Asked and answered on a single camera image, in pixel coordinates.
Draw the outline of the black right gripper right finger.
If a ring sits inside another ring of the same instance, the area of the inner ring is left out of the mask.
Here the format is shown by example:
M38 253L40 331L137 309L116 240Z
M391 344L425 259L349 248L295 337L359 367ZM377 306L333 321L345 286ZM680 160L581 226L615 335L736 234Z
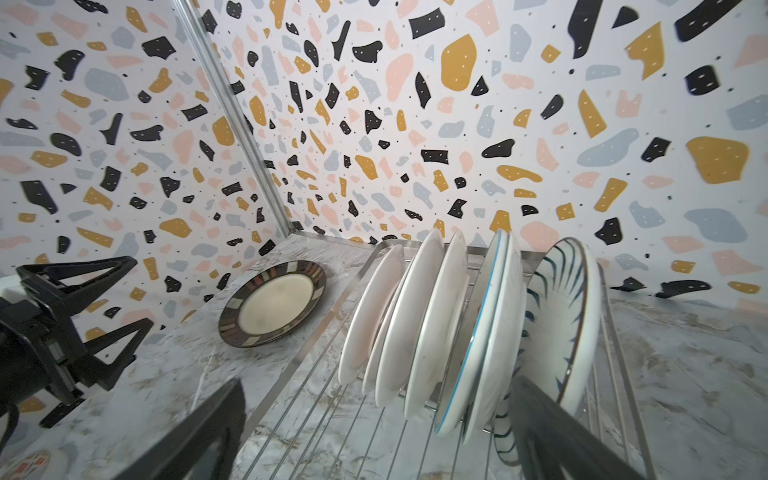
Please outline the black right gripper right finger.
M526 377L512 379L510 416L526 479L641 477Z

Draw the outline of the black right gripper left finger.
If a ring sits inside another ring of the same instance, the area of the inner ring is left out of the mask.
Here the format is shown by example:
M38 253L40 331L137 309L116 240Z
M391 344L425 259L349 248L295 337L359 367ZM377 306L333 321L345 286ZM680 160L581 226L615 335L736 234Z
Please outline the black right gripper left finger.
M227 381L119 479L228 479L244 429L241 381Z

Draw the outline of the white watermelon pattern plate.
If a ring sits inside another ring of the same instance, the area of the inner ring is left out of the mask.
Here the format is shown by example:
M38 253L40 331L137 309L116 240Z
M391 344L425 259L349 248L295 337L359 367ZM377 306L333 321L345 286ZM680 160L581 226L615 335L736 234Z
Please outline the white watermelon pattern plate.
M434 431L461 429L468 441L491 420L507 393L525 311L522 255L514 236L498 230L486 252L454 341Z

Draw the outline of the blue leaf pattern plate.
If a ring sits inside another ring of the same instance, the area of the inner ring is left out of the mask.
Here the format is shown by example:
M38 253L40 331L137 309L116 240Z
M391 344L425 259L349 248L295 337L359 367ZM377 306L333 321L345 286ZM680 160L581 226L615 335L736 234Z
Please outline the blue leaf pattern plate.
M602 298L599 264L574 237L555 243L531 275L513 369L500 382L492 419L494 448L503 464L520 465L508 404L514 377L528 378L567 413L576 413L594 360Z

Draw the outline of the dark striped rim plate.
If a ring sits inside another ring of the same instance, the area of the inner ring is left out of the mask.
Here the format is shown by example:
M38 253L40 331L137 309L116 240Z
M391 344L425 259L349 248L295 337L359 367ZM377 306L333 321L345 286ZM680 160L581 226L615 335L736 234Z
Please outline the dark striped rim plate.
M245 349L288 335L319 305L326 281L323 267L308 260L280 263L258 273L224 306L218 322L221 339Z

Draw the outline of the colourful playing card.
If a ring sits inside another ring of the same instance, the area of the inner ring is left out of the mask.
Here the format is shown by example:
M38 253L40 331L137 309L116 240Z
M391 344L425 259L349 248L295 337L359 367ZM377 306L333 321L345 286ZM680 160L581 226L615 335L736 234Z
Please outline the colourful playing card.
M53 455L49 450L34 451L11 465L1 474L1 480L42 480Z

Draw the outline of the orange sunburst plate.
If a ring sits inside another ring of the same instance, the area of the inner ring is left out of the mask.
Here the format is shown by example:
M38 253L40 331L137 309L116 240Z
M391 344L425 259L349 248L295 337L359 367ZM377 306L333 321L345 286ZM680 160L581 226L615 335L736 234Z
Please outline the orange sunburst plate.
M375 385L375 402L379 408L390 404L408 383L418 337L443 258L442 234L438 229L432 229L410 263L393 310Z
M379 263L354 313L338 369L341 385L351 383L367 364L378 324L404 272L404 250L397 245Z
M381 355L383 352L383 347L385 343L385 339L388 333L389 325L391 322L392 315L394 313L395 305L398 301L399 295L401 294L401 291L403 289L403 285L405 282L405 279L411 269L411 266L409 263L406 263L406 270L403 275L403 278L400 280L400 283L398 284L397 288L395 289L388 305L385 311L385 314L383 316L383 319L380 323L379 330L377 332L376 339L373 344L373 348L371 351L371 355L368 360L368 364L366 366L364 378L363 378L363 385L362 385L362 393L364 395L370 395L375 390L376 385L376 378L379 370L379 364Z

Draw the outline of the orange sunburst plate front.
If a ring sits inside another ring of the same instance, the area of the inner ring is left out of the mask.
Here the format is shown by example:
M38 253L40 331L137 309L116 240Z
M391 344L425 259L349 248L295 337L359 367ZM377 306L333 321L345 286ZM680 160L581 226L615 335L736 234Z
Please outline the orange sunburst plate front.
M397 245L379 263L354 313L338 369L341 385L351 383L367 364L378 324L404 272L404 250Z

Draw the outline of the aluminium corner post left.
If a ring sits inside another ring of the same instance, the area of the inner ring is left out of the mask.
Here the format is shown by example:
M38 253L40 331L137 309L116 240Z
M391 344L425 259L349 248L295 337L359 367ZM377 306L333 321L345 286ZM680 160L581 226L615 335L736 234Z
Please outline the aluminium corner post left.
M234 137L247 158L249 168L263 192L263 199L276 222L277 229L280 235L286 238L295 229L286 215L277 187L274 185L270 172L264 164L264 159L259 151L257 142L248 127L245 115L238 104L236 95L233 93L226 72L203 28L201 14L192 1L173 0L172 4L191 46L209 78L213 93L221 104L224 116L231 127Z

